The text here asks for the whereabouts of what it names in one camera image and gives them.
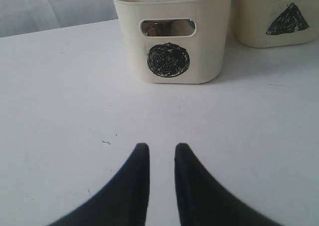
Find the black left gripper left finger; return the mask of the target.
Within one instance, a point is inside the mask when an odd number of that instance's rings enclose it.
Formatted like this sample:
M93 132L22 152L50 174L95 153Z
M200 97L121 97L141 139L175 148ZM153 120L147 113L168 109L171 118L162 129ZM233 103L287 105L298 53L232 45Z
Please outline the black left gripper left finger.
M54 226L143 226L150 195L150 151L138 143L113 178Z

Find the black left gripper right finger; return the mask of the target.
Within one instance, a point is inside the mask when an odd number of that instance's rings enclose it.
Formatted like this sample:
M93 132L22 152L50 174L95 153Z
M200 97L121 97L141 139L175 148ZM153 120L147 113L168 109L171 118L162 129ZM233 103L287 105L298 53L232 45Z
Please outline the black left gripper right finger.
M186 143L175 148L174 180L182 226L276 226L227 191Z

